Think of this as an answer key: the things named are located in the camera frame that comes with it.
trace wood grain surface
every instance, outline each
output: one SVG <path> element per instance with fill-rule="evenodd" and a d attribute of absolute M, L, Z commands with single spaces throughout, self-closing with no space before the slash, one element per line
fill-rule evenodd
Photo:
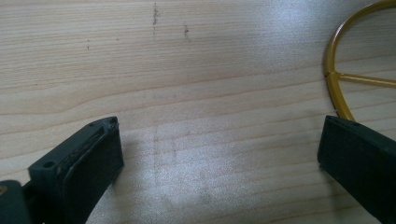
<path fill-rule="evenodd" d="M 377 223 L 318 168 L 333 31 L 374 1 L 0 2 L 0 178 L 118 116 L 125 167 L 88 223 Z M 337 69 L 395 78 L 396 9 L 362 19 Z M 396 139 L 396 90 L 343 83 Z"/>

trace wooden table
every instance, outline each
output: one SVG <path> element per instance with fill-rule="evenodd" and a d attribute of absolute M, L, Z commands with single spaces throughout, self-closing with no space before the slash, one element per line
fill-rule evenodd
<path fill-rule="evenodd" d="M 88 223 L 377 223 L 318 168 L 322 72 L 361 1 L 0 3 L 0 177 L 117 116 L 125 167 Z M 396 10 L 340 43 L 339 70 L 394 78 Z M 343 83 L 396 139 L 396 91 Z"/>

